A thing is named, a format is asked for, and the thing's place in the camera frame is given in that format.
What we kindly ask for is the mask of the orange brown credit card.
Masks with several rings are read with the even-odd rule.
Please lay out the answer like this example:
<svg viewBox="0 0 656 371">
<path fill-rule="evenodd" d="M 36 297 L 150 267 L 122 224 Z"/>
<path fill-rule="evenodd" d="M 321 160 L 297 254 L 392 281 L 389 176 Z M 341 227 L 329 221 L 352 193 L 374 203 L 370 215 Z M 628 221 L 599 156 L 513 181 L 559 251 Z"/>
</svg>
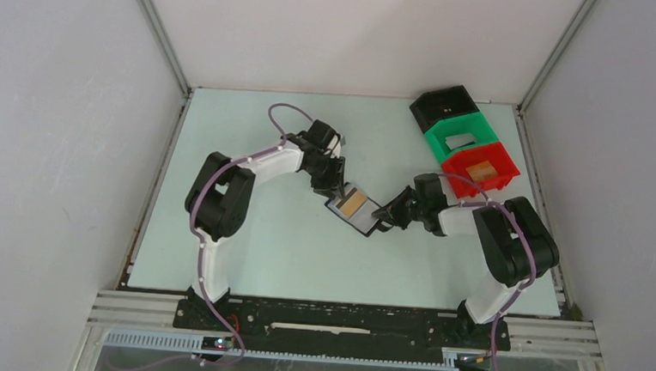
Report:
<svg viewBox="0 0 656 371">
<path fill-rule="evenodd" d="M 344 196 L 340 210 L 346 219 L 350 219 L 366 202 L 366 195 L 360 189 L 355 188 Z"/>
</svg>

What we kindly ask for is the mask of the black card holder wallet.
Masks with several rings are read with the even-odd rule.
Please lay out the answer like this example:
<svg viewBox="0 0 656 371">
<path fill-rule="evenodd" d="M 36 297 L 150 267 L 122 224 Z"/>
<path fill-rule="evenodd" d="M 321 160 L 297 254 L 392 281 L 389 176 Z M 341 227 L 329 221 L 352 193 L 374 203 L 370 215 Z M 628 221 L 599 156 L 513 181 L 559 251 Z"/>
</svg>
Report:
<svg viewBox="0 0 656 371">
<path fill-rule="evenodd" d="M 355 188 L 360 189 L 366 195 L 367 202 L 356 212 L 352 218 L 346 219 L 344 216 L 336 215 L 331 210 L 330 212 L 332 212 L 342 222 L 347 223 L 350 227 L 365 237 L 370 237 L 373 233 L 376 232 L 385 233 L 391 230 L 392 228 L 390 227 L 381 226 L 380 221 L 377 221 L 374 217 L 372 217 L 372 212 L 378 210 L 381 206 L 377 204 L 376 201 L 371 199 L 358 185 L 345 182 L 345 195 Z"/>
</svg>

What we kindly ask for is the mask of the green plastic bin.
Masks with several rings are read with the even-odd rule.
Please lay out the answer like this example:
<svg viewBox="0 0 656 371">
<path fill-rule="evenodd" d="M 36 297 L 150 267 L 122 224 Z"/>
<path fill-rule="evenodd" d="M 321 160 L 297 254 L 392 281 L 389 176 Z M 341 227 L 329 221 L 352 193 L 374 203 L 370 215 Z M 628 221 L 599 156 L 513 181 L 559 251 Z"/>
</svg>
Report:
<svg viewBox="0 0 656 371">
<path fill-rule="evenodd" d="M 499 141 L 488 120 L 479 112 L 442 119 L 429 128 L 424 137 L 440 164 L 461 150 Z"/>
</svg>

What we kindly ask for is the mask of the black plastic bin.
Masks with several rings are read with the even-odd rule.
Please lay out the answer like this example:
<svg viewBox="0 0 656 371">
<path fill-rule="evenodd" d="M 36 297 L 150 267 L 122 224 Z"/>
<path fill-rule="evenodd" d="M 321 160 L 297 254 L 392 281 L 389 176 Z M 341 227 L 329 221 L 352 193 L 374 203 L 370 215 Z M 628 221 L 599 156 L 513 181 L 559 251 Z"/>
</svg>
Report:
<svg viewBox="0 0 656 371">
<path fill-rule="evenodd" d="M 479 111 L 464 85 L 428 91 L 410 105 L 410 112 L 422 133 L 429 131 L 441 120 Z"/>
</svg>

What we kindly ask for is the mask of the blue grey credit card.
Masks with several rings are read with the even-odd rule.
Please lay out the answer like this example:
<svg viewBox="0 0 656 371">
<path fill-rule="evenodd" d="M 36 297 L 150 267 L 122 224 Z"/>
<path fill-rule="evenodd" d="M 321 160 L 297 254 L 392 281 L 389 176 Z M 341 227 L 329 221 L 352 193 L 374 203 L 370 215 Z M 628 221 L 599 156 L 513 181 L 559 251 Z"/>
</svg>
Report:
<svg viewBox="0 0 656 371">
<path fill-rule="evenodd" d="M 343 213 L 340 210 L 342 202 L 343 202 L 342 198 L 333 198 L 327 203 L 326 206 L 329 210 L 333 211 L 336 215 L 342 216 Z"/>
</svg>

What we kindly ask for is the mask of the white card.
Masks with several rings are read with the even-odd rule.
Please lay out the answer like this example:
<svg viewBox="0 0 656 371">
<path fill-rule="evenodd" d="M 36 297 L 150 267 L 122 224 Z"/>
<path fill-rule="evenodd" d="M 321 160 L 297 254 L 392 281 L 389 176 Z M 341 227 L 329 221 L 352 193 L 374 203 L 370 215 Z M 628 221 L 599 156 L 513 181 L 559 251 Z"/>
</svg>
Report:
<svg viewBox="0 0 656 371">
<path fill-rule="evenodd" d="M 470 133 L 460 133 L 457 135 L 452 135 L 446 137 L 445 145 L 451 150 L 461 149 L 462 147 L 467 147 L 472 144 L 477 143 L 477 140 L 473 134 Z"/>
</svg>

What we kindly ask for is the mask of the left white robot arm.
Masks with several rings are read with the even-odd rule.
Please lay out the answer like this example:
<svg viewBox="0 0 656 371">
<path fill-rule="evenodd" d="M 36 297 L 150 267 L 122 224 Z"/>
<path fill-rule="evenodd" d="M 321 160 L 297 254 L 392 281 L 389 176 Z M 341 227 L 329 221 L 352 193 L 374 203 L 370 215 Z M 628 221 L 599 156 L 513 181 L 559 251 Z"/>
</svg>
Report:
<svg viewBox="0 0 656 371">
<path fill-rule="evenodd" d="M 313 192 L 322 198 L 345 195 L 343 136 L 320 120 L 309 129 L 283 135 L 277 144 L 231 158 L 207 156 L 185 201 L 190 230 L 199 240 L 197 275 L 192 285 L 203 297 L 194 319 L 206 330 L 223 327 L 228 316 L 220 299 L 229 291 L 228 255 L 224 246 L 243 226 L 254 188 L 278 176 L 306 172 Z"/>
</svg>

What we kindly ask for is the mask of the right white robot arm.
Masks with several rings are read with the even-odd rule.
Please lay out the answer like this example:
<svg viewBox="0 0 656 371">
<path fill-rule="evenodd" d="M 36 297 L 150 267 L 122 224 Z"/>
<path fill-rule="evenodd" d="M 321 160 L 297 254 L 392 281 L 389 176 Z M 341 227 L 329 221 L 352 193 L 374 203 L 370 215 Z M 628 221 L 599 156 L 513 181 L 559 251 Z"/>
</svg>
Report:
<svg viewBox="0 0 656 371">
<path fill-rule="evenodd" d="M 476 292 L 462 301 L 461 319 L 454 325 L 459 343 L 475 348 L 488 338 L 488 323 L 502 319 L 527 288 L 560 263 L 561 254 L 526 197 L 497 202 L 480 190 L 481 203 L 450 204 L 446 189 L 452 181 L 479 187 L 459 174 L 419 174 L 412 186 L 373 215 L 386 228 L 406 229 L 419 222 L 435 236 L 479 238 L 488 272 Z"/>
</svg>

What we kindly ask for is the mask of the red plastic bin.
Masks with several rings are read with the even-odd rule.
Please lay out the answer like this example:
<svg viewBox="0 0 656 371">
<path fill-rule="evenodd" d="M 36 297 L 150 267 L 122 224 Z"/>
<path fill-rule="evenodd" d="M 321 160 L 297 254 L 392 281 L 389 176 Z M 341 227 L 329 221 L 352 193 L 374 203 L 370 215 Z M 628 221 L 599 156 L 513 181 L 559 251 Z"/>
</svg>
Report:
<svg viewBox="0 0 656 371">
<path fill-rule="evenodd" d="M 500 142 L 462 149 L 441 164 L 443 173 L 470 180 L 482 190 L 504 189 L 516 176 L 517 165 Z"/>
</svg>

